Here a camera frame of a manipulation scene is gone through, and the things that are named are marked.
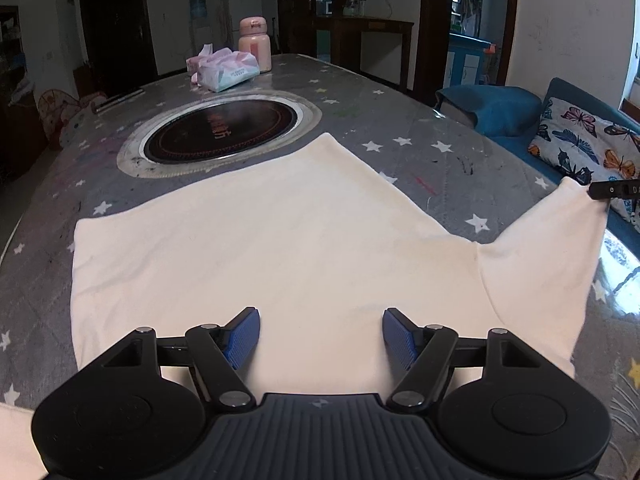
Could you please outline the dark wooden door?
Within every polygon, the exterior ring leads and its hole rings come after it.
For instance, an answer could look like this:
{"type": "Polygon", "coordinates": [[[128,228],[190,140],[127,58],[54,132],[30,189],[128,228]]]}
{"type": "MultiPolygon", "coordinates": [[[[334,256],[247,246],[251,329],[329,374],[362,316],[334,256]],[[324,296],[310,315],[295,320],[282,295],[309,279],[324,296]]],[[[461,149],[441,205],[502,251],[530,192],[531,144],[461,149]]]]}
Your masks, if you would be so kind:
{"type": "Polygon", "coordinates": [[[146,0],[79,0],[88,63],[108,96],[157,76],[146,0]]]}

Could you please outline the blue sofa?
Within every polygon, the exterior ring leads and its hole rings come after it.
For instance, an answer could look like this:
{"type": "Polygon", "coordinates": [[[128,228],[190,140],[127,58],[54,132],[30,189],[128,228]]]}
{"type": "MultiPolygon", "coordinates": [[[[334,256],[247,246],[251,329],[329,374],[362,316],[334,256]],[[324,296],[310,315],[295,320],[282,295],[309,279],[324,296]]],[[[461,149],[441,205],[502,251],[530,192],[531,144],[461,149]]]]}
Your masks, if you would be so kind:
{"type": "Polygon", "coordinates": [[[436,108],[468,118],[493,140],[549,180],[582,185],[637,180],[639,124],[561,78],[541,99],[518,87],[462,84],[439,90],[436,108]]]}

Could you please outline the pink tissue pack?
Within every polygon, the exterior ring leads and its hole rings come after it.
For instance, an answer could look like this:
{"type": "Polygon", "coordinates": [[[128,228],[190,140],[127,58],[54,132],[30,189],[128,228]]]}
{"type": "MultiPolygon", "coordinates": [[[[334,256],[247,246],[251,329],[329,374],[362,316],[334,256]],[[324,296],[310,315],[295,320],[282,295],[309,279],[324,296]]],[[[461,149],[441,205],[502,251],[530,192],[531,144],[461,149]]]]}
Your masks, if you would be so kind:
{"type": "Polygon", "coordinates": [[[223,92],[260,74],[257,58],[229,48],[214,50],[204,44],[199,54],[186,60],[192,84],[215,93],[223,92]]]}

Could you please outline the water dispenser with blue bottle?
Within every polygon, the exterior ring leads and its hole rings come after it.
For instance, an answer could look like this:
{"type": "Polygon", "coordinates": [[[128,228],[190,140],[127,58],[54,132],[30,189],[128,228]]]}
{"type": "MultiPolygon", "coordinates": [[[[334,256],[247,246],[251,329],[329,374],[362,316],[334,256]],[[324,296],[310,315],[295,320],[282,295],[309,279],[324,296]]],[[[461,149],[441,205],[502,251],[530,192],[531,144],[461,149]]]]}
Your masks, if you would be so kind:
{"type": "Polygon", "coordinates": [[[198,54],[206,44],[212,44],[213,29],[210,26],[206,0],[189,0],[190,37],[192,52],[198,54]]]}

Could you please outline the pink cartoon folding item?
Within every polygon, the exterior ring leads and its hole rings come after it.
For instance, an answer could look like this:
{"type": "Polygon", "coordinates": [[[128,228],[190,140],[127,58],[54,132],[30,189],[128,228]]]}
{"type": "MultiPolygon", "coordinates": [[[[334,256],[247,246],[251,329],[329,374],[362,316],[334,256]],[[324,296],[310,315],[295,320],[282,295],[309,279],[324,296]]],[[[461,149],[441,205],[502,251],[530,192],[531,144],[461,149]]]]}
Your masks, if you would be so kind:
{"type": "Polygon", "coordinates": [[[75,131],[88,117],[96,114],[98,106],[105,101],[106,96],[102,92],[91,93],[79,99],[58,89],[43,92],[38,100],[37,110],[49,148],[60,150],[63,134],[75,131]]]}

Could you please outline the white refrigerator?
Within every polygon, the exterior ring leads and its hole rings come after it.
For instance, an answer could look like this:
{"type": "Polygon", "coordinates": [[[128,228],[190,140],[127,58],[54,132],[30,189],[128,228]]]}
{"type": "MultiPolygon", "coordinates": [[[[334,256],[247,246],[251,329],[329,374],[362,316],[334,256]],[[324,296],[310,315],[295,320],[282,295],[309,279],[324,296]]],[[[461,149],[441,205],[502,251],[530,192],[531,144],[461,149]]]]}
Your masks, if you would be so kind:
{"type": "Polygon", "coordinates": [[[226,0],[226,9],[228,13],[229,44],[235,48],[240,39],[240,23],[242,19],[262,15],[262,0],[226,0]]]}

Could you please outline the dark wooden side table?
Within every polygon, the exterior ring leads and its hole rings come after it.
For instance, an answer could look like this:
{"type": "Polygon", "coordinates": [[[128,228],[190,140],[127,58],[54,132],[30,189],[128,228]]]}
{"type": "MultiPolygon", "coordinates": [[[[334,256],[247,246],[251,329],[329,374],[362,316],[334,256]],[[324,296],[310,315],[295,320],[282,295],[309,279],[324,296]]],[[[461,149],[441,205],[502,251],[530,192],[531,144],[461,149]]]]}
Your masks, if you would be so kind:
{"type": "Polygon", "coordinates": [[[368,16],[318,16],[317,32],[329,36],[330,63],[399,90],[409,88],[413,22],[368,16]]]}

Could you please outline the butterfly print pillow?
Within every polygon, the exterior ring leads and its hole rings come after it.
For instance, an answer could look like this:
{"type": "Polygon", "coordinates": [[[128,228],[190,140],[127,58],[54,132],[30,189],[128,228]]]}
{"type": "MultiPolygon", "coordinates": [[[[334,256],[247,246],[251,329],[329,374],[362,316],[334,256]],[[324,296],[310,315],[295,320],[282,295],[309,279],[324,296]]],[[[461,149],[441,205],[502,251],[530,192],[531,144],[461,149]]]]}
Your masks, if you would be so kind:
{"type": "Polygon", "coordinates": [[[639,177],[639,133],[558,99],[544,104],[529,154],[582,185],[639,177]]]}

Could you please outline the black flat bar on table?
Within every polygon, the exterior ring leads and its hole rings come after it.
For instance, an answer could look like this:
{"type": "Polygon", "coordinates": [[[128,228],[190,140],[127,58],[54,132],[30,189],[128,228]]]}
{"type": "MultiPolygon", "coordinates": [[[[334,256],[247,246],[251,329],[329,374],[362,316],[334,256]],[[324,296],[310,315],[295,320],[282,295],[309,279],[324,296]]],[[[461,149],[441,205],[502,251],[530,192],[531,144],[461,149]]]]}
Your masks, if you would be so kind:
{"type": "Polygon", "coordinates": [[[122,96],[114,96],[114,98],[109,98],[101,102],[100,104],[93,105],[92,111],[94,114],[99,115],[119,104],[137,99],[139,96],[143,96],[144,94],[145,90],[143,88],[139,88],[137,90],[134,90],[133,92],[123,94],[122,96]]]}

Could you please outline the round black induction cooktop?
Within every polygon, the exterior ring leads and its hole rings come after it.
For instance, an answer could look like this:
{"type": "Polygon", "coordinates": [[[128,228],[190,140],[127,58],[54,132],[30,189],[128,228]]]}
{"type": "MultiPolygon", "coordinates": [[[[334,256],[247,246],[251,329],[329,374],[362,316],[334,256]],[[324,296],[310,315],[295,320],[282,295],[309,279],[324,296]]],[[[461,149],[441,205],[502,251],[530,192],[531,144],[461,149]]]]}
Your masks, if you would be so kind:
{"type": "Polygon", "coordinates": [[[210,171],[284,148],[320,124],[322,110],[291,92],[212,96],[145,119],[117,154],[117,167],[140,179],[210,171]]]}

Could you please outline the pink thermos bottle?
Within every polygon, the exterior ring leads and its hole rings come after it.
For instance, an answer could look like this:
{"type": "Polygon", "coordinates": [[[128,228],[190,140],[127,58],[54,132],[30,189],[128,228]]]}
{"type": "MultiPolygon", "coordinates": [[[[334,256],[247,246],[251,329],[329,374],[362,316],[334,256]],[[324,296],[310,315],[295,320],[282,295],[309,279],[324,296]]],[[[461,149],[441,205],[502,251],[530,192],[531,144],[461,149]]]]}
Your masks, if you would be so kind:
{"type": "Polygon", "coordinates": [[[265,18],[251,16],[240,21],[239,50],[254,55],[262,73],[270,72],[271,42],[265,18]]]}

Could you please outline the cream sweatshirt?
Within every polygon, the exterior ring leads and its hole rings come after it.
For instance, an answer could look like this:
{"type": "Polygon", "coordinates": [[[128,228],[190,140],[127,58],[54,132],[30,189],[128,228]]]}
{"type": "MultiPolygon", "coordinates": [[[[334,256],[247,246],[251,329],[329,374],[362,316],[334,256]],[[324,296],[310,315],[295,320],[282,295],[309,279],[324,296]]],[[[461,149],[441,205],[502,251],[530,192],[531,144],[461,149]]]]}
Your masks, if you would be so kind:
{"type": "Polygon", "coordinates": [[[464,336],[510,328],[571,372],[608,207],[564,179],[493,242],[449,233],[322,134],[301,150],[75,226],[70,319],[87,365],[254,306],[257,393],[390,392],[382,314],[464,336]]]}

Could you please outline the grey star tablecloth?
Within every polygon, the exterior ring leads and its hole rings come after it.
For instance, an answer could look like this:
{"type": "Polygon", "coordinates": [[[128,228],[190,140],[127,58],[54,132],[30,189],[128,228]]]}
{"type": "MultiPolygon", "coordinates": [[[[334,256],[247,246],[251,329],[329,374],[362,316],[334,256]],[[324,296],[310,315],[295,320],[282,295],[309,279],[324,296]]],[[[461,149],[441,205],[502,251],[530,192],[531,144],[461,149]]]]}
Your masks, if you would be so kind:
{"type": "MultiPolygon", "coordinates": [[[[294,93],[319,107],[319,132],[405,193],[449,232],[486,243],[549,194],[541,162],[501,145],[408,96],[335,66],[280,55],[252,91],[294,93]]],[[[204,100],[186,75],[149,84],[90,117],[23,196],[1,199],[1,401],[33,408],[76,364],[70,332],[73,234],[100,205],[121,212],[200,180],[140,179],[119,170],[128,136],[159,114],[204,100]]],[[[639,471],[639,237],[612,216],[573,361],[578,379],[608,407],[613,440],[603,479],[639,471]]]]}

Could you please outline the blue white cabinet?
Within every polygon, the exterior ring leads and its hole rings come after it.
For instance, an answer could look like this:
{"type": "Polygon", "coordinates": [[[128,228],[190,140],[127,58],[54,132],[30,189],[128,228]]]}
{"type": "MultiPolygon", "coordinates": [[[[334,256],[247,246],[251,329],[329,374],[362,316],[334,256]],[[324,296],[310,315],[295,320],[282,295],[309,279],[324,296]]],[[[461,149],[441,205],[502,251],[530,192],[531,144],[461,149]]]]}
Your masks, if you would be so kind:
{"type": "Polygon", "coordinates": [[[487,59],[496,53],[490,41],[450,32],[444,88],[460,84],[489,84],[487,59]]]}

